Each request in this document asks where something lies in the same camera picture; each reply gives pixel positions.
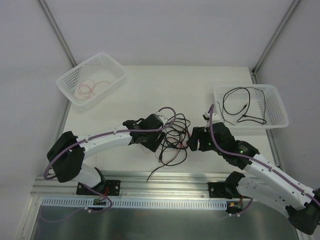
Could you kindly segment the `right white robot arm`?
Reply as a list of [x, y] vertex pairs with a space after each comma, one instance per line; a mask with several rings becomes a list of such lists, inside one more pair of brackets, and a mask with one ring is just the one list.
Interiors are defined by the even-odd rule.
[[241, 196], [257, 200], [283, 214], [300, 232], [312, 235], [320, 223], [320, 191], [293, 179], [246, 141], [236, 140], [218, 122], [194, 127], [187, 145], [191, 151], [214, 151], [240, 171], [209, 188], [218, 198]]

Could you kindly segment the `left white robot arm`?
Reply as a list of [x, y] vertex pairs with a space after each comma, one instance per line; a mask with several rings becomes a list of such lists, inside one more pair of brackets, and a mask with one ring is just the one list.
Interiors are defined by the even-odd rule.
[[81, 190], [104, 194], [107, 180], [98, 168], [86, 165], [84, 160], [102, 151], [134, 144], [155, 152], [165, 136], [162, 128], [167, 122], [165, 116], [153, 113], [140, 120], [126, 120], [109, 132], [87, 135], [83, 139], [67, 131], [58, 138], [46, 157], [52, 163], [58, 182], [76, 181]]

